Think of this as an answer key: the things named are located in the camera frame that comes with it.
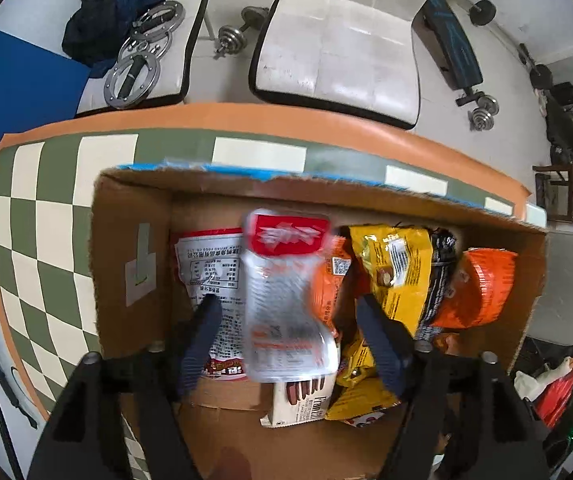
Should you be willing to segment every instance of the yellow snack bag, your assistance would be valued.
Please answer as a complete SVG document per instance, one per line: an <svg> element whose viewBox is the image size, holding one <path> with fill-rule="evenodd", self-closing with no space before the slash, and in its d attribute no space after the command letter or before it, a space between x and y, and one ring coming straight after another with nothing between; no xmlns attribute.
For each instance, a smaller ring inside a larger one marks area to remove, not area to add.
<svg viewBox="0 0 573 480"><path fill-rule="evenodd" d="M429 232L417 227L352 226L353 251L369 274L371 293L389 319L403 323L410 334L418 329L429 290L433 245ZM358 332L343 353L347 366L337 383L355 386L374 375L374 359Z"/></svg>
<svg viewBox="0 0 573 480"><path fill-rule="evenodd" d="M392 408L400 403L385 389L378 377L361 381L354 388L347 388L326 412L327 420L346 420L355 416Z"/></svg>

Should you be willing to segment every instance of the orange snack bag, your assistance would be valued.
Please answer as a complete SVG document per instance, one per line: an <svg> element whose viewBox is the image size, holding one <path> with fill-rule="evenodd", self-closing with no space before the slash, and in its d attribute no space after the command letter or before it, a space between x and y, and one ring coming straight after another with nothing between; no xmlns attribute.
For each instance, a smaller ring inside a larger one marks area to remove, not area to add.
<svg viewBox="0 0 573 480"><path fill-rule="evenodd" d="M459 334L452 332L442 332L436 335L431 343L435 348L444 354L460 355L460 342L458 341Z"/></svg>
<svg viewBox="0 0 573 480"><path fill-rule="evenodd" d="M498 319L513 286L516 256L501 249L465 251L433 325L469 328Z"/></svg>
<svg viewBox="0 0 573 480"><path fill-rule="evenodd" d="M351 266L351 256L344 250L345 242L346 238L333 237L331 252L311 280L311 312L331 329L334 337L338 336L332 321L338 291Z"/></svg>

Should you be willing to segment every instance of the snack bag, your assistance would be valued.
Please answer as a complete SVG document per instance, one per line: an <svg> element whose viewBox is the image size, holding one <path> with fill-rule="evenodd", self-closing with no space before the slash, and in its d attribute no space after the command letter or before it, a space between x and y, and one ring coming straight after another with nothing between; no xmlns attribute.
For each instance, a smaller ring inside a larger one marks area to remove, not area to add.
<svg viewBox="0 0 573 480"><path fill-rule="evenodd" d="M373 424L376 420L385 416L387 410L375 410L375 412L366 413L360 416L354 416L353 418L346 418L343 420L345 424L353 426L354 428L364 428L369 424Z"/></svg>
<svg viewBox="0 0 573 480"><path fill-rule="evenodd" d="M242 326L245 371L260 383L304 381L333 374L333 334L311 315L310 282L331 244L323 217L257 209L244 228L247 301Z"/></svg>
<svg viewBox="0 0 573 480"><path fill-rule="evenodd" d="M335 374L274 384L273 406L271 411L260 419L260 424L264 428L282 428L322 420L331 402L333 386Z"/></svg>
<svg viewBox="0 0 573 480"><path fill-rule="evenodd" d="M469 328L498 319L513 287L516 256L502 249L465 251L433 325Z"/></svg>
<svg viewBox="0 0 573 480"><path fill-rule="evenodd" d="M430 232L433 257L431 259L431 275L429 293L424 302L424 311L420 324L415 333L416 339L431 340L441 332L441 328L433 326L431 321L438 314L438 308L444 299L457 265L455 253L455 237L446 229L433 229Z"/></svg>
<svg viewBox="0 0 573 480"><path fill-rule="evenodd" d="M334 337L338 331L331 318L335 311L338 291L342 280L351 266L351 256L344 250L346 238L333 237L331 253L317 268L311 280L311 312L329 327Z"/></svg>
<svg viewBox="0 0 573 480"><path fill-rule="evenodd" d="M174 274L184 283L193 309L206 294L217 294L222 322L202 374L218 380L246 378L242 362L242 316L246 297L242 287L240 252L242 229L213 229L172 234Z"/></svg>
<svg viewBox="0 0 573 480"><path fill-rule="evenodd" d="M371 277L371 292L389 319L415 334L424 310L433 246L426 229L385 225L350 227L353 251ZM341 386L355 386L375 374L375 362L362 335L343 352Z"/></svg>
<svg viewBox="0 0 573 480"><path fill-rule="evenodd" d="M443 354L460 355L460 335L452 332L442 332L432 339L431 343Z"/></svg>
<svg viewBox="0 0 573 480"><path fill-rule="evenodd" d="M353 388L347 388L338 400L327 410L327 420L347 420L367 413L392 408L400 403L391 392L385 389L378 377L361 381Z"/></svg>

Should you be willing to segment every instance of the black weight bench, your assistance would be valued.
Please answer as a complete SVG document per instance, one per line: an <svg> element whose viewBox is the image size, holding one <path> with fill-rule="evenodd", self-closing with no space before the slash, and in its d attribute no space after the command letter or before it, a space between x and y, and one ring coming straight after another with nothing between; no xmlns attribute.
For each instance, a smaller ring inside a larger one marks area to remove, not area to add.
<svg viewBox="0 0 573 480"><path fill-rule="evenodd" d="M453 10L446 0L426 0L422 12L427 27L438 39L455 85L465 91L465 95L456 99L455 103L462 106L477 101L484 96L484 92L473 92L473 87L483 82L483 74L471 43Z"/></svg>

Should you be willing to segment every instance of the cardboard box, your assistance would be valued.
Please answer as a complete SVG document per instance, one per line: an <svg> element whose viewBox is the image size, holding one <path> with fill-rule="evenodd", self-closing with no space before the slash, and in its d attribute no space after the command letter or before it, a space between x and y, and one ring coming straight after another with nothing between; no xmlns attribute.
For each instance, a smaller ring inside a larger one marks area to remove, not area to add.
<svg viewBox="0 0 573 480"><path fill-rule="evenodd" d="M137 352L165 338L175 320L190 316L188 298L172 279L169 232L240 225L257 206L325 213L336 225L403 221L444 226L463 248L518 253L515 283L500 317L466 330L460 341L464 355L490 350L505 368L513 365L544 282L544 231L389 187L231 168L112 169L97 179L90 267L105 356ZM404 412L403 407L393 408L365 428L322 420L272 430L259 423L270 409L270 391L270 385L250 381L204 379L183 403L178 420L205 478L227 464L236 464L238 472L248 470L256 479L340 480L376 474ZM131 398L123 399L123 411L137 434Z"/></svg>

